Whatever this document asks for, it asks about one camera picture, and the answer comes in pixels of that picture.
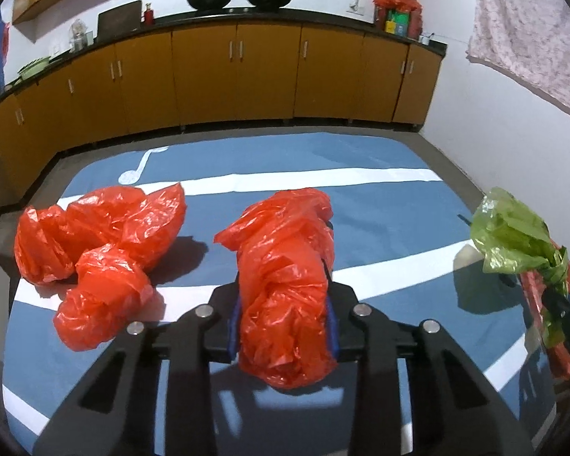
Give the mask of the dark cutting board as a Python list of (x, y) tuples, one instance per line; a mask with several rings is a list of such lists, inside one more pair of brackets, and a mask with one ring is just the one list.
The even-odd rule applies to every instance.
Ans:
[(97, 16), (97, 42), (104, 42), (139, 30), (142, 1), (136, 0), (100, 13)]

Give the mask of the blue striped tablecloth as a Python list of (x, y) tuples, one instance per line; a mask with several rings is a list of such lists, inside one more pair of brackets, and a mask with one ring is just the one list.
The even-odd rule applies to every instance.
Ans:
[(278, 303), (276, 348), (246, 344), (253, 369), (213, 364), (214, 420), (223, 455), (327, 455), (347, 446), (356, 369), (276, 391), (263, 377), (289, 359), (296, 310), (285, 280), (317, 264), (311, 218), (278, 209), (281, 190), (315, 187), (330, 199), (334, 280), (391, 319), (432, 318), (466, 351), (534, 443), (555, 420), (555, 393), (540, 334), (518, 281), (487, 274), (469, 237), (469, 208), (398, 141), (330, 133), (199, 141), (118, 154), (81, 170), (59, 198), (67, 209), (94, 190), (154, 193), (180, 184), (187, 206), (177, 239), (151, 272), (150, 319), (174, 321), (241, 278), (249, 298)]

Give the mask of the pink floral hanging cloth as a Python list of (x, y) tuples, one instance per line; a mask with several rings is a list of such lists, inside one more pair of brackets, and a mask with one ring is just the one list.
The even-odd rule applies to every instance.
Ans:
[(570, 6), (565, 0), (476, 0), (467, 56), (570, 114)]

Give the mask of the lower wooden kitchen cabinets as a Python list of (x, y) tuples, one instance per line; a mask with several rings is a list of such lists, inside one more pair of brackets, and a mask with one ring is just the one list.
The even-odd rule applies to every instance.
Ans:
[(420, 126), (444, 52), (373, 29), (228, 20), (104, 44), (0, 99), (0, 207), (63, 152), (171, 128), (268, 119)]

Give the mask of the red plastic basket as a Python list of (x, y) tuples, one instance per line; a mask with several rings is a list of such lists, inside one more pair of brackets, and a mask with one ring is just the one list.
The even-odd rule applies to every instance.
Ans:
[(563, 344), (558, 324), (544, 307), (542, 296), (546, 290), (543, 276), (538, 271), (519, 275), (523, 293), (530, 309), (532, 324), (537, 328), (549, 359), (551, 373), (556, 380), (570, 381), (570, 353)]

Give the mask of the green basin on counter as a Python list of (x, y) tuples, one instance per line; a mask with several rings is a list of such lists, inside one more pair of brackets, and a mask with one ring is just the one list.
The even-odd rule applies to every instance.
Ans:
[(50, 64), (49, 57), (35, 59), (32, 62), (24, 65), (19, 71), (18, 75), (22, 80), (28, 80), (30, 77), (42, 72)]

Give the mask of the red plastic bag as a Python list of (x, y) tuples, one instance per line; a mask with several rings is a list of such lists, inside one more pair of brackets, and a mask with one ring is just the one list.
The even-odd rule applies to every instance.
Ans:
[(53, 324), (73, 351), (111, 340), (155, 295), (147, 273), (174, 244), (185, 219), (182, 186), (173, 184), (146, 196), (124, 221), (118, 241), (82, 253), (78, 283), (68, 290)]
[(21, 276), (34, 285), (48, 285), (71, 277), (75, 262), (66, 251), (68, 237), (62, 208), (25, 208), (14, 240), (14, 257)]
[(326, 332), (332, 217), (321, 190), (281, 190), (214, 237), (237, 254), (239, 366), (273, 388), (315, 384), (336, 366)]

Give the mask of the red bottle on counter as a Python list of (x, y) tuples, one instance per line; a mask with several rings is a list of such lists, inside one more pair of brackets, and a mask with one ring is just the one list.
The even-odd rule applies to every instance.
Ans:
[(143, 24), (145, 26), (153, 26), (154, 25), (154, 11), (153, 11), (150, 3), (145, 4), (145, 10), (143, 13)]

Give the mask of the red bag on counter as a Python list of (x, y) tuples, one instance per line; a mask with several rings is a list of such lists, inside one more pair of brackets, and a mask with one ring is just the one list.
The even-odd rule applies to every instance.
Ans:
[(417, 0), (373, 0), (374, 26), (388, 34), (418, 40), (422, 33), (422, 5)]

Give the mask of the glass jars on counter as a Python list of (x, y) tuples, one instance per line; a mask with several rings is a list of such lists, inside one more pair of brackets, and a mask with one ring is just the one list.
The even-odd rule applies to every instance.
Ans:
[(88, 46), (93, 45), (93, 43), (93, 34), (88, 30), (86, 23), (80, 19), (74, 20), (70, 27), (71, 52), (81, 52)]

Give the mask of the olive green plastic bag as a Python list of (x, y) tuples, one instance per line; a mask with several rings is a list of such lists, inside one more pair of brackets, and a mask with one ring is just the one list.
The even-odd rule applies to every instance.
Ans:
[(536, 271), (546, 287), (568, 296), (568, 253), (556, 246), (546, 223), (500, 187), (491, 188), (473, 214), (473, 245), (486, 273), (521, 275)]

